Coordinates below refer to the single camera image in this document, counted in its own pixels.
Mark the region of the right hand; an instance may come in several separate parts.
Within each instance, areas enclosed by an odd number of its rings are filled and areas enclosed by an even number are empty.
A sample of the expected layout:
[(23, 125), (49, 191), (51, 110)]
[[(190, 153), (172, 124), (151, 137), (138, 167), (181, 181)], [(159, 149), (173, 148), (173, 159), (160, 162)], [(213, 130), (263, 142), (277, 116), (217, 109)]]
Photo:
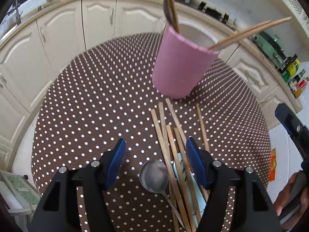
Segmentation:
[[(297, 175), (298, 175), (298, 173), (294, 173), (290, 177), (288, 183), (286, 184), (284, 189), (279, 193), (277, 199), (275, 200), (275, 202), (273, 204), (274, 208), (275, 208), (275, 211), (277, 212), (278, 216), (281, 214), (283, 206), (289, 200), (290, 189), (291, 189), (291, 186), (294, 183)], [(297, 224), (297, 222), (300, 220), (300, 218), (302, 217), (304, 212), (306, 211), (306, 209), (308, 207), (308, 188), (305, 188), (302, 191), (300, 202), (301, 202), (300, 209), (289, 220), (287, 220), (285, 223), (282, 224), (282, 229), (284, 231), (292, 229)]]

